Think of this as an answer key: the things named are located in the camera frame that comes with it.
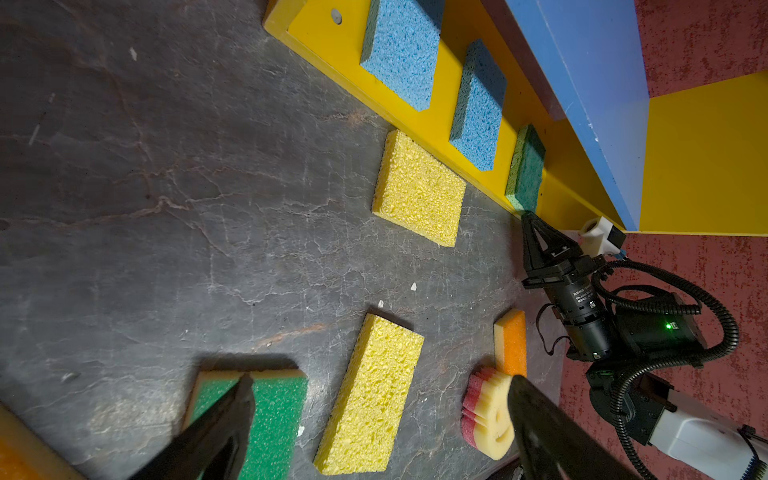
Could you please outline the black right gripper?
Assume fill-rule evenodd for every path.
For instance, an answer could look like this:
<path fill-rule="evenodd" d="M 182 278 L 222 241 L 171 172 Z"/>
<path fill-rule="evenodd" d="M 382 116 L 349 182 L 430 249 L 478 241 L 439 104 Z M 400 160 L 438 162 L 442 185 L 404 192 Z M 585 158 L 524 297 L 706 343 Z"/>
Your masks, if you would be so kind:
<path fill-rule="evenodd" d="M 576 240 L 532 211 L 524 211 L 521 222 L 528 275 L 523 285 L 545 291 L 573 347 L 569 357 L 584 362 L 609 357 L 615 327 L 591 283 L 591 275 L 605 265 L 604 258 L 584 255 Z"/>

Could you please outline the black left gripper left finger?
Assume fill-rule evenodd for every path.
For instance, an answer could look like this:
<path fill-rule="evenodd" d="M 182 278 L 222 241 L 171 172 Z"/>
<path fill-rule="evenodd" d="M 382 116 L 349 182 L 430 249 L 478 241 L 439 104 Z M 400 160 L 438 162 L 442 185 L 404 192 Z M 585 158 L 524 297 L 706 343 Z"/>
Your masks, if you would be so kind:
<path fill-rule="evenodd" d="M 237 479 L 245 462 L 255 412 L 253 380 L 242 375 L 134 479 Z"/>

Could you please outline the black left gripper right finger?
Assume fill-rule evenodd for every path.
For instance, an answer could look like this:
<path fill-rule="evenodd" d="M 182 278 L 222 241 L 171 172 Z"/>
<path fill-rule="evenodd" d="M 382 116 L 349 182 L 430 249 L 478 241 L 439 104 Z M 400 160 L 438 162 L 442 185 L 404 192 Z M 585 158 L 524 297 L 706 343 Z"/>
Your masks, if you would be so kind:
<path fill-rule="evenodd" d="M 523 376 L 508 395 L 515 442 L 526 479 L 636 479 Z"/>

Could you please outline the dark green scrub sponge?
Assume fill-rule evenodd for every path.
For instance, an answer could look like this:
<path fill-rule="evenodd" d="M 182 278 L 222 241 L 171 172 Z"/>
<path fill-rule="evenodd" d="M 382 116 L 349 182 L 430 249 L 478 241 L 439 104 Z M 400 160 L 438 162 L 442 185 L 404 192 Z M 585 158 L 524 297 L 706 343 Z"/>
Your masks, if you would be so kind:
<path fill-rule="evenodd" d="M 505 197 L 515 211 L 537 208 L 546 149 L 533 124 L 518 131 Z"/>

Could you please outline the light green sponge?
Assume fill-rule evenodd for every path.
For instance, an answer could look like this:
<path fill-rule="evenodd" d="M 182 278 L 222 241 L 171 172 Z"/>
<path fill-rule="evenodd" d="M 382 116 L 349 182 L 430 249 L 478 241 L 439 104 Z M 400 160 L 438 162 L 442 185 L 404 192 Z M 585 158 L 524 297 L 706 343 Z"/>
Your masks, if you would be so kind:
<path fill-rule="evenodd" d="M 308 378 L 298 369 L 251 371 L 254 416 L 241 479 L 285 479 L 308 391 Z M 185 412 L 189 426 L 229 391 L 243 374 L 203 371 L 197 375 Z"/>

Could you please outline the blue sponge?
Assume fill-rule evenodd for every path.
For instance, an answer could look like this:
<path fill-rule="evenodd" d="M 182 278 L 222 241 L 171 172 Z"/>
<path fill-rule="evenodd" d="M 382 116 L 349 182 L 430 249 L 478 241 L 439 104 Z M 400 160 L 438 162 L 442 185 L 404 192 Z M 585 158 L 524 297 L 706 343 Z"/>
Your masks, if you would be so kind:
<path fill-rule="evenodd" d="M 507 79 L 482 39 L 466 52 L 449 142 L 477 170 L 494 168 Z"/>
<path fill-rule="evenodd" d="M 444 5 L 373 0 L 369 8 L 360 65 L 418 112 L 431 103 Z"/>

